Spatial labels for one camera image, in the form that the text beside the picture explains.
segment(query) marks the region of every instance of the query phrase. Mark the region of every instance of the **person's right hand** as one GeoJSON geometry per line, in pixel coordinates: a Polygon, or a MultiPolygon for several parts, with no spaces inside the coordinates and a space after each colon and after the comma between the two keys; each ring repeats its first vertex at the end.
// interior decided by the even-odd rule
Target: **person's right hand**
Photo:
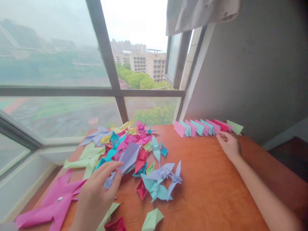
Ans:
{"type": "Polygon", "coordinates": [[[218,132],[216,135],[223,151],[231,162],[235,159],[241,158],[241,144],[240,142],[227,132],[218,132]]]}

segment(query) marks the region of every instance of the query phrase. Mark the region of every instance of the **window pane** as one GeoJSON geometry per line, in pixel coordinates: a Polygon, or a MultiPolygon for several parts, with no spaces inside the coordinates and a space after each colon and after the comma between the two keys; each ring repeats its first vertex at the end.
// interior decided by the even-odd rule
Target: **window pane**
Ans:
{"type": "Polygon", "coordinates": [[[28,148],[0,133],[0,175],[29,152],[28,148]]]}
{"type": "Polygon", "coordinates": [[[171,37],[170,56],[169,56],[167,72],[172,82],[174,80],[174,75],[175,75],[176,62],[180,49],[180,41],[181,41],[181,33],[173,35],[171,37]]]}
{"type": "Polygon", "coordinates": [[[125,97],[128,118],[143,124],[172,124],[176,119],[180,97],[125,97]]]}
{"type": "Polygon", "coordinates": [[[121,89],[170,86],[157,76],[157,70],[165,72],[167,59],[167,1],[101,0],[101,4],[121,89]]]}
{"type": "Polygon", "coordinates": [[[0,98],[0,109],[43,139],[79,137],[98,126],[122,124],[114,97],[0,98]]]}
{"type": "Polygon", "coordinates": [[[85,0],[0,1],[0,84],[110,87],[85,0]]]}

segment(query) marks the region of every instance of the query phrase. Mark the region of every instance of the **person's left hand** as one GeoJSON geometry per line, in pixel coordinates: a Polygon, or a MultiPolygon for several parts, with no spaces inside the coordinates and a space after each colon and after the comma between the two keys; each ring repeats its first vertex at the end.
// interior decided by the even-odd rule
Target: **person's left hand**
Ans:
{"type": "Polygon", "coordinates": [[[104,183],[122,164],[116,161],[104,163],[83,185],[71,231],[96,231],[116,196],[121,182],[121,170],[116,173],[109,190],[103,188],[104,183]]]}

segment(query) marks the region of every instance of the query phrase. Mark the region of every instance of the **green origami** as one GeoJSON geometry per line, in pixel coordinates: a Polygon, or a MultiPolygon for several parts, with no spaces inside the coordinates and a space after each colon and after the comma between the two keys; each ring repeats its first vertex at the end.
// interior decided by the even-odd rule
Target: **green origami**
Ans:
{"type": "Polygon", "coordinates": [[[242,135],[242,130],[243,130],[243,126],[236,124],[230,120],[227,120],[227,124],[232,125],[232,131],[234,131],[235,134],[237,135],[242,135]]]}
{"type": "Polygon", "coordinates": [[[154,231],[158,222],[160,222],[163,218],[164,216],[159,209],[154,209],[148,212],[142,226],[142,231],[154,231]]]}
{"type": "Polygon", "coordinates": [[[149,175],[151,172],[153,172],[155,170],[154,167],[155,167],[155,162],[153,161],[153,163],[145,170],[147,175],[149,175]]]}
{"type": "Polygon", "coordinates": [[[106,215],[104,216],[104,219],[102,220],[102,222],[99,224],[98,228],[96,231],[105,231],[104,225],[108,222],[110,222],[111,220],[111,214],[117,209],[117,207],[119,207],[120,204],[118,203],[112,203],[110,209],[108,210],[108,212],[106,213],[106,215]]]}
{"type": "Polygon", "coordinates": [[[83,179],[88,179],[93,173],[93,170],[95,169],[96,165],[98,164],[98,159],[100,155],[103,155],[105,153],[105,149],[105,147],[95,148],[95,143],[91,142],[86,146],[78,161],[69,162],[68,160],[65,160],[64,168],[85,167],[86,170],[84,172],[83,179]]]}

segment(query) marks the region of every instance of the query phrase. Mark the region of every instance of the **apartment building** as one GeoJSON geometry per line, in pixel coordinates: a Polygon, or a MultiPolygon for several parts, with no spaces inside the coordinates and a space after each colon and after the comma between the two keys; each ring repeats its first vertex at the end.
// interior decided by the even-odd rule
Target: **apartment building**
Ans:
{"type": "Polygon", "coordinates": [[[167,54],[165,53],[138,53],[130,52],[124,54],[113,54],[114,61],[121,66],[124,63],[129,63],[131,70],[136,73],[147,73],[160,83],[166,81],[164,71],[166,67],[167,54]]]}

